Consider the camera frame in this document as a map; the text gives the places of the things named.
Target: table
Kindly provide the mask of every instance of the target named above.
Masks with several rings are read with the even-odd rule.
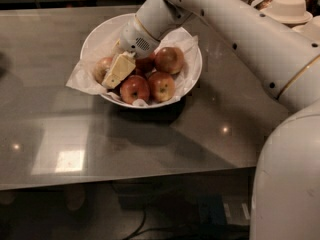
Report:
[[[88,34],[137,8],[0,11],[0,190],[256,165],[288,111],[198,19],[203,71],[180,102],[137,111],[65,86]]]

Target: red apple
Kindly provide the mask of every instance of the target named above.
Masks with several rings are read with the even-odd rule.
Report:
[[[150,88],[147,80],[138,75],[129,76],[121,83],[120,96],[128,104],[132,104],[137,99],[147,102],[150,97]]]
[[[151,53],[148,57],[143,59],[136,59],[136,67],[143,72],[150,72],[154,69],[155,52]]]
[[[112,57],[103,57],[95,64],[95,67],[93,69],[93,76],[99,84],[102,83],[108,69],[110,69],[112,60]]]
[[[135,75],[142,76],[143,78],[146,78],[144,72],[140,68],[135,68],[133,72]]]
[[[157,52],[154,64],[158,71],[177,74],[184,65],[184,54],[178,47],[164,47]]]
[[[175,93],[175,82],[171,74],[156,71],[148,78],[150,94],[157,102],[170,100]]]

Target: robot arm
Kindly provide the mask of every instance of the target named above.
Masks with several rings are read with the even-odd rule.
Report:
[[[217,31],[274,99],[295,112],[320,97],[320,47],[240,0],[147,0],[120,37],[146,57],[192,15]]]
[[[250,239],[319,239],[320,47],[240,0],[148,0],[120,46],[147,56],[190,12],[220,33],[274,99],[299,111],[259,157]]]

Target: cable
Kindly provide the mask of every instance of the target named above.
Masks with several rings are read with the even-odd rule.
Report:
[[[135,237],[136,234],[139,233],[139,231],[143,228],[144,224],[146,223],[147,220],[147,212],[146,209],[143,209],[143,218],[142,221],[140,223],[140,225],[137,227],[137,229],[135,231],[133,231],[129,236],[123,238],[122,240],[130,240],[132,237]]]
[[[182,225],[173,226],[173,227],[148,228],[148,229],[145,229],[143,231],[137,232],[134,237],[140,236],[140,235],[142,235],[144,233],[147,233],[147,232],[150,232],[150,231],[175,232],[177,229],[183,228],[183,227],[187,227],[187,225],[186,224],[182,224]]]
[[[116,194],[118,194],[118,191],[117,191],[116,187],[113,185],[113,181],[110,182],[110,186],[111,186],[112,190],[113,190]]]

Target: white bowl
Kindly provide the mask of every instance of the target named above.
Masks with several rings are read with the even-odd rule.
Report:
[[[86,38],[82,49],[81,49],[81,53],[80,53],[80,58],[83,58],[84,56],[86,56],[87,54],[90,54],[90,52],[92,52],[96,47],[98,47],[99,44],[102,43],[102,40],[105,38],[106,35],[110,34],[110,33],[114,33],[115,29],[119,29],[119,33],[121,31],[121,27],[128,22],[128,20],[133,16],[134,14],[124,14],[124,15],[120,15],[118,17],[109,19],[105,22],[103,22],[102,24],[100,24],[99,26],[97,26]],[[190,33],[188,31],[186,31],[184,28],[179,28],[177,30],[174,30],[172,32],[170,32],[164,39],[166,40],[177,40],[177,41],[183,41],[186,38],[191,38],[192,36],[190,35]],[[187,78],[187,84],[184,86],[183,88],[183,95],[186,95],[196,84],[196,82],[198,81],[200,74],[201,74],[201,70],[202,70],[202,56],[201,56],[201,52],[200,49],[198,47],[197,49],[197,55],[195,57],[195,61],[192,63],[192,68],[190,68],[190,70],[187,71],[186,74],[186,78]],[[119,106],[123,106],[123,107],[128,107],[128,108],[136,108],[136,109],[150,109],[150,108],[158,108],[158,107],[163,107],[175,102],[178,102],[179,99],[176,99],[175,97],[172,98],[171,100],[167,101],[167,102],[163,102],[163,103],[153,103],[150,104],[149,106],[134,106],[134,105],[130,105],[127,103],[124,103],[122,101],[119,101],[117,99],[114,99],[112,96],[107,95],[107,94],[101,94],[101,97],[103,97],[104,99],[115,103]]]
[[[283,24],[303,24],[313,17],[305,0],[272,0],[261,12]]]
[[[293,30],[307,37],[311,41],[320,43],[320,16],[314,17],[305,25],[294,27]]]

